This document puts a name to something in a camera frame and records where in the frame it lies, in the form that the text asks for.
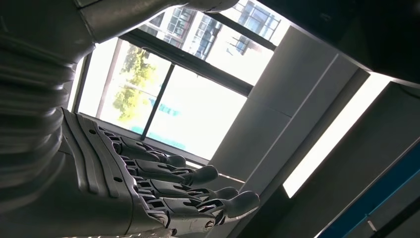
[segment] window pane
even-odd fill
[[[210,160],[245,100],[176,66],[147,137]]]
[[[117,38],[100,44],[92,55],[79,112],[142,133],[169,66],[169,61]]]
[[[277,44],[278,40],[272,39],[272,37],[273,32],[277,30],[280,15],[255,0],[245,0],[244,2],[244,5],[239,2],[233,8],[222,11],[221,14]],[[272,31],[266,31],[264,26],[270,27]]]
[[[273,31],[267,30],[265,20],[258,21],[250,17],[255,12],[255,15],[263,15],[265,19],[268,19],[269,13],[265,15],[265,10],[261,8],[255,9],[252,2],[247,2],[247,6],[252,12],[245,16],[246,21],[244,24],[259,32],[262,32],[264,28],[264,35],[268,35],[266,39],[271,38]],[[184,8],[176,9],[182,11],[181,16],[189,14]],[[201,12],[190,11],[189,16],[191,17],[188,18],[188,21],[178,18],[178,23],[175,27],[172,24],[174,18],[176,18],[173,14],[174,11],[169,10],[164,14],[160,29],[165,30],[157,33],[156,37],[207,61],[245,82],[252,85],[256,84],[268,61],[271,59],[273,51],[262,47]],[[165,36],[168,34],[171,34],[175,39],[169,40],[169,38],[166,38]]]

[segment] window frame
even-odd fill
[[[171,17],[177,17],[175,15],[175,11],[171,12]],[[182,16],[182,14],[184,13],[184,10],[180,11],[178,18],[178,21],[180,19],[180,17]],[[193,17],[195,16],[194,12],[186,12],[189,16],[190,19],[193,19]],[[270,42],[269,40],[263,38],[262,36],[258,35],[257,33],[249,30],[248,28],[246,28],[245,26],[229,19],[228,17],[220,14],[220,13],[216,13],[216,14],[208,14],[205,13],[204,17],[209,17],[210,21],[211,20],[215,20],[223,25],[225,25],[226,27],[229,27],[231,29],[233,29],[234,31],[240,33],[244,38],[247,38],[249,40],[254,41],[255,43],[261,45],[262,47],[265,47],[269,50],[274,51],[276,49],[276,45],[274,45],[272,42]],[[156,111],[158,110],[158,107],[160,105],[160,101],[161,98],[166,90],[166,86],[169,82],[169,79],[171,77],[171,74],[173,72],[173,69],[175,66],[180,66],[183,67],[187,70],[190,70],[194,73],[196,73],[197,75],[207,78],[209,80],[212,80],[218,84],[220,84],[221,86],[224,86],[236,93],[239,93],[245,97],[248,97],[249,93],[251,92],[253,86],[243,80],[240,80],[239,78],[207,63],[205,60],[198,58],[194,55],[191,55],[185,51],[183,51],[182,49],[177,48],[176,46],[173,46],[171,43],[168,43],[166,40],[161,40],[159,38],[156,38],[156,36],[151,35],[148,32],[145,32],[143,30],[140,29],[134,29],[131,32],[128,32],[122,36],[119,37],[119,41],[124,40],[127,41],[128,43],[145,49],[148,52],[155,54],[159,57],[162,57],[163,59],[166,59],[168,61],[171,62],[170,68],[167,72],[167,75],[165,77],[165,80],[160,88],[160,91],[158,93],[158,96],[156,97],[155,103],[153,104],[153,108],[152,108],[152,112],[149,115],[148,121],[146,123],[146,126],[144,128],[143,133],[138,134],[136,132],[133,131],[129,131],[127,129],[123,129],[117,125],[114,125],[112,123],[106,122],[106,121],[102,121],[98,118],[94,118],[88,115],[83,114],[84,116],[86,116],[89,119],[92,119],[94,121],[96,121],[100,126],[107,128],[109,130],[112,130],[120,135],[135,139],[135,140],[140,140],[140,141],[144,141],[145,143],[150,144],[151,146],[154,146],[168,154],[178,154],[178,155],[182,155],[184,156],[187,160],[189,160],[190,162],[199,164],[199,165],[206,165],[209,163],[209,160],[201,158],[199,156],[193,155],[189,152],[183,151],[181,149],[172,147],[170,145],[166,145],[162,142],[153,140],[151,138],[147,137],[147,133],[149,131],[149,128],[152,124],[152,121],[154,119],[154,116],[156,114]],[[78,82],[78,85],[76,87],[76,96],[75,96],[75,102],[74,105],[72,107],[72,112],[79,112],[79,106],[80,106],[80,101],[81,101],[81,96],[83,93],[83,89],[84,89],[84,85],[86,82],[86,78],[87,78],[87,72],[89,69],[89,65],[90,65],[90,61],[92,58],[92,53],[88,54],[83,61],[83,65],[82,65],[82,70],[81,70],[81,77],[80,80]],[[109,69],[108,74],[110,74],[110,72],[113,72],[113,68],[112,66]]]

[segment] robotic hand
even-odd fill
[[[0,1],[2,237],[164,237],[207,232],[257,208],[252,192],[189,187],[214,179],[215,168],[191,170],[147,145],[130,148],[58,108],[68,98],[63,83],[95,44],[171,6],[217,12],[236,1]]]

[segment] building window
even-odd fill
[[[195,33],[189,52],[202,60],[206,60],[221,27],[222,25],[219,22],[204,15]]]
[[[165,41],[176,46],[181,47],[187,33],[190,29],[191,22],[194,20],[195,11],[183,7],[175,8],[167,30],[169,35],[165,35]]]

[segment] metal frame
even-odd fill
[[[264,37],[258,35],[257,33],[249,30],[245,26],[240,25],[239,23],[231,20],[230,18],[220,14],[212,14],[212,13],[205,13],[207,16],[213,18],[214,20],[222,23],[223,25],[231,28],[234,31],[237,31],[238,33],[242,34],[243,36],[247,37],[248,39],[254,41],[255,43],[260,44],[261,46],[274,51],[276,48],[276,45],[273,44],[271,41],[266,40]]]
[[[142,136],[140,136],[140,140],[142,140],[142,141],[146,139],[147,132],[149,132],[149,128],[152,124],[153,118],[155,117],[156,111],[158,110],[160,101],[162,100],[162,97],[163,97],[163,93],[166,90],[166,87],[168,85],[169,79],[172,75],[172,72],[173,72],[174,68],[175,68],[175,65],[171,64],[170,67],[169,67],[168,73],[166,73],[165,80],[163,81],[162,86],[161,86],[160,91],[159,91],[159,94],[156,97],[156,101],[153,104],[152,111],[150,112],[150,116],[149,116],[149,119],[147,120],[146,126],[143,130],[143,133],[142,133]]]
[[[79,111],[80,102],[82,100],[83,90],[85,89],[86,78],[88,76],[89,66],[90,66],[91,60],[92,60],[92,54],[93,54],[93,52],[89,53],[83,59],[83,65],[82,65],[82,70],[81,70],[81,73],[80,73],[80,79],[79,79],[79,82],[78,82],[77,87],[76,87],[76,94],[74,96],[75,100],[74,100],[72,110],[71,110],[72,112],[78,112]]]
[[[247,97],[252,90],[253,86],[251,84],[140,29],[134,29],[120,38],[167,59],[178,66],[191,70],[194,73],[210,79],[245,97]]]
[[[115,65],[118,60],[118,55],[121,50],[122,40],[118,39],[115,46],[114,54],[112,55],[111,65],[109,66],[108,75],[106,76],[104,89],[102,90],[101,100],[99,101],[98,110],[96,111],[96,117],[99,118],[102,114],[102,108],[104,107],[105,98],[108,93],[109,85],[112,81],[112,76],[114,75]]]

